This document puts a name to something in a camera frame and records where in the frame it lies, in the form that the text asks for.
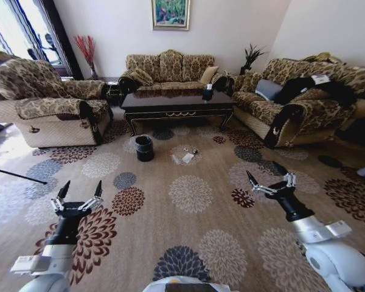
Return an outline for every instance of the dark wooden coffee table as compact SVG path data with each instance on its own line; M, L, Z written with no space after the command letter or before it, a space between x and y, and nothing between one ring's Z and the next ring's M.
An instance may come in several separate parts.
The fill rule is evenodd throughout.
M224 116L220 124L223 130L234 113L232 106L236 102L216 90L211 100L202 97L203 90L196 89L136 91L127 94L121 107L132 136L136 135L134 120Z

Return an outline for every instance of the picture frame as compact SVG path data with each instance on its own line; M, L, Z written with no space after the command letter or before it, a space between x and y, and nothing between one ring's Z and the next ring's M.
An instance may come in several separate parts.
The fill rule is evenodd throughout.
M189 30L190 0L151 0L153 30Z

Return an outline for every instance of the table leg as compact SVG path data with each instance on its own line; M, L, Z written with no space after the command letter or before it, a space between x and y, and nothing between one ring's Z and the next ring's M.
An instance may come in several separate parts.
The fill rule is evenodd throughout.
M131 129L131 137L136 135L136 129L133 123L133 118L130 117L127 113L124 114L124 119L126 121L126 123L128 124L128 126Z
M223 131L226 128L226 124L228 123L228 121L231 119L232 115L234 114L234 110L230 109L225 115L223 120L221 121L220 124L220 130Z

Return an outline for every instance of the gray pillow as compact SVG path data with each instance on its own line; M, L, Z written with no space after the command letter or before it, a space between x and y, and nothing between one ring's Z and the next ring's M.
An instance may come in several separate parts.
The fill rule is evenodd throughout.
M266 100L274 100L276 95L280 93L282 86L266 79L261 79L255 89L255 93L259 94Z

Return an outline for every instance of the small wastebasket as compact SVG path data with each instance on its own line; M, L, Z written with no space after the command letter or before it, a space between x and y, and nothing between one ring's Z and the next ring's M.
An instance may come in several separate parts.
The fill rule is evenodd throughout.
M150 161L154 158L153 141L150 136L141 135L135 139L136 157L140 161Z

